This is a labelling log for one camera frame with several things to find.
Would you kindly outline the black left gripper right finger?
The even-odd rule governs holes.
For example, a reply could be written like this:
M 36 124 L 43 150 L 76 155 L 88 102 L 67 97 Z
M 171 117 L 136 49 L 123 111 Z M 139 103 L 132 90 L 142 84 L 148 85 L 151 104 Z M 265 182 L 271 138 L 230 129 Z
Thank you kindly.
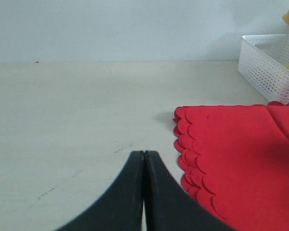
M 145 151 L 144 160 L 144 208 L 148 231 L 232 230 L 183 191 L 158 152 Z

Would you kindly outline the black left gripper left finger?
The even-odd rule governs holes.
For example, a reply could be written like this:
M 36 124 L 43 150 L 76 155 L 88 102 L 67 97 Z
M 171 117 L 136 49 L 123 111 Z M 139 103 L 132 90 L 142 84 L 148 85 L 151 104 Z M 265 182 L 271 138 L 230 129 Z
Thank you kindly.
M 144 152 L 132 151 L 110 187 L 59 231 L 140 231 Z

